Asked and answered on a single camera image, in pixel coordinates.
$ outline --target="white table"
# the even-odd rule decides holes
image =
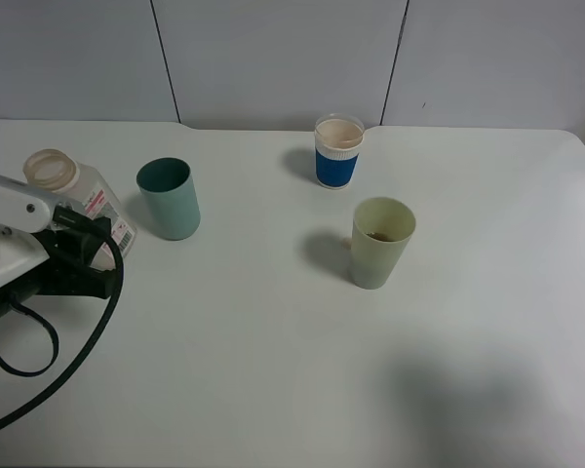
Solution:
[[[585,467],[575,136],[374,128],[352,184],[330,191],[311,179],[308,133],[0,121],[1,174],[22,178],[45,147],[97,167],[144,226],[137,169],[184,158],[202,224],[182,242],[140,230],[97,348],[0,432],[0,465]],[[404,201],[418,225],[369,292],[347,281],[338,239],[373,195]],[[36,379],[0,371],[0,416],[64,369],[104,304],[29,303],[57,326],[60,357]],[[50,355],[16,314],[0,320],[0,350],[30,369]]]

